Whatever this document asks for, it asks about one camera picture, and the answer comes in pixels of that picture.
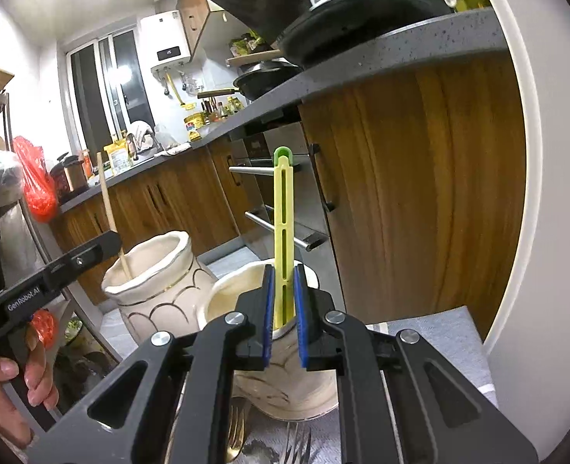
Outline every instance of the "water heater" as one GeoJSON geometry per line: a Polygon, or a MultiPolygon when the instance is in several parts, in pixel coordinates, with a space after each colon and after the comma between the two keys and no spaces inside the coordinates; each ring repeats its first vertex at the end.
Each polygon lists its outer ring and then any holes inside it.
{"type": "Polygon", "coordinates": [[[166,66],[190,61],[190,49],[178,10],[141,19],[142,46],[150,70],[157,76],[166,66]]]}

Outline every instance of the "silver screw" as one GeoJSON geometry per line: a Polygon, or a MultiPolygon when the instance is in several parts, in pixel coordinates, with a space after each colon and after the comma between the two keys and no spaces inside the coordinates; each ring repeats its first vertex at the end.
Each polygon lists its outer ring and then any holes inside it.
{"type": "Polygon", "coordinates": [[[341,324],[345,321],[345,314],[338,310],[331,310],[326,314],[326,321],[332,324],[341,324]]]}
{"type": "Polygon", "coordinates": [[[151,342],[153,345],[160,347],[166,345],[171,341],[171,334],[166,331],[157,331],[152,335],[151,342]]]}
{"type": "Polygon", "coordinates": [[[420,335],[414,330],[403,330],[399,336],[405,343],[416,343],[420,340],[420,335]]]}
{"type": "Polygon", "coordinates": [[[244,314],[241,312],[230,312],[225,316],[225,323],[237,326],[238,324],[244,323],[244,314]]]}

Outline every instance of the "fork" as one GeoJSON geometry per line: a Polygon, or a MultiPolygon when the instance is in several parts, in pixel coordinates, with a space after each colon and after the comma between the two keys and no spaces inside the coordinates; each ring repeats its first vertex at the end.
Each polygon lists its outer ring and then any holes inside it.
{"type": "Polygon", "coordinates": [[[311,457],[311,428],[304,436],[304,429],[298,433],[298,423],[295,423],[292,435],[290,423],[287,423],[287,440],[279,464],[309,464],[311,457]]]}
{"type": "Polygon", "coordinates": [[[244,407],[232,404],[229,410],[229,435],[227,437],[227,461],[235,459],[244,444],[244,407]]]}

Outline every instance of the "human hand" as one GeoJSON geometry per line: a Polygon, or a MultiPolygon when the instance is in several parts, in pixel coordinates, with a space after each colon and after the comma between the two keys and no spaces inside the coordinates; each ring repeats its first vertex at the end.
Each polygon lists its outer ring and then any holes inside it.
{"type": "MultiPolygon", "coordinates": [[[[38,406],[43,403],[47,409],[52,409],[57,404],[59,393],[53,385],[52,365],[46,364],[44,345],[32,326],[27,327],[25,343],[30,350],[24,375],[29,404],[38,406]]],[[[0,434],[17,447],[25,448],[31,442],[31,430],[2,389],[2,383],[14,379],[18,373],[16,362],[0,358],[0,434]]]]}

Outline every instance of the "beige ceramic pot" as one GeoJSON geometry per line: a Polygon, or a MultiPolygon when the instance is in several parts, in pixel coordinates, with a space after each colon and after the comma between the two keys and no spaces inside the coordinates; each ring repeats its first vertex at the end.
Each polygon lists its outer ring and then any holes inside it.
{"type": "Polygon", "coordinates": [[[209,298],[216,278],[194,257],[186,232],[153,237],[132,248],[126,259],[134,279],[126,279],[117,260],[105,273],[102,290],[117,301],[137,343],[155,331],[174,336],[199,331],[197,308],[209,298]]]}
{"type": "MultiPolygon", "coordinates": [[[[274,260],[248,263],[220,279],[210,297],[198,308],[200,328],[234,310],[241,293],[261,287],[267,264],[274,264],[274,260]]],[[[304,269],[309,287],[318,288],[315,272],[307,266],[304,269]]],[[[284,421],[314,419],[330,412],[339,403],[333,371],[308,372],[300,366],[294,322],[273,332],[272,357],[265,371],[236,371],[234,395],[246,397],[262,412],[284,421]]]]}

